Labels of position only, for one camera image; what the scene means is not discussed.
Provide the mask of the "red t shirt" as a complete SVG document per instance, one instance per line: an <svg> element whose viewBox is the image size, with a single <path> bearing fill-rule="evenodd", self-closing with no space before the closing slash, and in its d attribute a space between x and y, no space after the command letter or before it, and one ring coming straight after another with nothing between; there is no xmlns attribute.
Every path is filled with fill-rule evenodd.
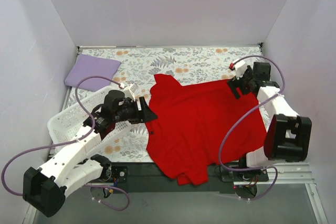
<svg viewBox="0 0 336 224"><path fill-rule="evenodd" d="M158 118L146 124L146 150L179 185L206 183L209 165L262 146L266 128L254 95L236 99L226 80L183 86L170 75L154 78L149 106Z"/></svg>

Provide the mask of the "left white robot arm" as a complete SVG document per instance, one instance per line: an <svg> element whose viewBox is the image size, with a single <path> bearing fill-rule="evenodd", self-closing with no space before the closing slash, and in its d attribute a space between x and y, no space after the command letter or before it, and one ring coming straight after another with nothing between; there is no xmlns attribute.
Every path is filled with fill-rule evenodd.
<svg viewBox="0 0 336 224"><path fill-rule="evenodd" d="M133 99L125 92L111 90L103 103L91 110L75 135L74 143L66 145L52 159L37 169L30 167L23 176L23 200L46 217L55 215L66 198L86 183L97 179L106 182L112 175L112 163L90 151L107 139L117 123L148 123L157 115L144 97Z"/></svg>

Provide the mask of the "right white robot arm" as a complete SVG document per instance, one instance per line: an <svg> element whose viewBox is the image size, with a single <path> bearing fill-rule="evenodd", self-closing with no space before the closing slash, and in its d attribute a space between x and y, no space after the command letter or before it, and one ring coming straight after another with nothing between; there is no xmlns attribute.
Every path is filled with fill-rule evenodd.
<svg viewBox="0 0 336 224"><path fill-rule="evenodd" d="M234 173L242 180L251 180L263 169L278 162L302 162L308 155L312 121L294 111L280 93L277 82L271 81L271 65L254 62L249 66L243 60L236 60L229 68L236 75L228 86L239 99L241 95L254 94L265 108L270 124L260 148L248 152L233 166Z"/></svg>

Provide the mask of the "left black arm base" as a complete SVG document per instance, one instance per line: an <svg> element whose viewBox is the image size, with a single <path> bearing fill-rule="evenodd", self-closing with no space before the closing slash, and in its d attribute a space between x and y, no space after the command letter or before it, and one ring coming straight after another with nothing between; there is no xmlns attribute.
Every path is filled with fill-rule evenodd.
<svg viewBox="0 0 336 224"><path fill-rule="evenodd" d="M108 186L116 187L119 183L126 183L128 168L126 166L106 166L98 181Z"/></svg>

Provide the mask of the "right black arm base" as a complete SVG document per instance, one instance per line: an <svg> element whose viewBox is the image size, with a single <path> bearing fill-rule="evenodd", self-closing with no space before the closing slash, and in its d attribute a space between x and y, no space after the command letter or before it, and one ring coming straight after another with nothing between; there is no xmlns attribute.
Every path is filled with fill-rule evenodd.
<svg viewBox="0 0 336 224"><path fill-rule="evenodd" d="M241 198L253 199L257 196L257 183L268 182L268 173L265 170L251 170L247 172L234 172L216 166L215 175L225 183L233 184L234 193Z"/></svg>

